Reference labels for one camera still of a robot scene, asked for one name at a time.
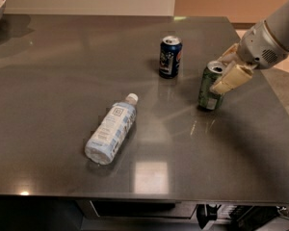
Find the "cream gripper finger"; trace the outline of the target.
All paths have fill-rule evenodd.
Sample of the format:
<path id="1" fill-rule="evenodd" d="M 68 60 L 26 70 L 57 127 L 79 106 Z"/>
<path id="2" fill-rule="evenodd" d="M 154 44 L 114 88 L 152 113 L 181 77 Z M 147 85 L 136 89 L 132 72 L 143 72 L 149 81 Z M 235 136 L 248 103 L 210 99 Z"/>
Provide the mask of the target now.
<path id="1" fill-rule="evenodd" d="M 244 85 L 252 78 L 252 75 L 253 70 L 249 66 L 230 63 L 222 76 L 211 86 L 210 90 L 216 94 L 225 94 Z"/>
<path id="2" fill-rule="evenodd" d="M 230 64 L 232 62 L 239 63 L 241 61 L 240 57 L 237 54 L 238 43 L 232 44 L 224 53 L 218 58 L 219 62 L 224 64 Z"/>

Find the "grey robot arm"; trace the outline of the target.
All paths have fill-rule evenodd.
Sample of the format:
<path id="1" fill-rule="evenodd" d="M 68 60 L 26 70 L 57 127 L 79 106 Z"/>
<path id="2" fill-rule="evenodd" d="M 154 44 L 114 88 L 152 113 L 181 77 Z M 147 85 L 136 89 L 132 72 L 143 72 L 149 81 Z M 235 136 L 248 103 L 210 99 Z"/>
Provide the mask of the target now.
<path id="1" fill-rule="evenodd" d="M 289 1 L 247 30 L 219 58 L 225 71 L 210 90 L 224 94 L 248 82 L 256 68 L 268 69 L 289 56 Z"/>

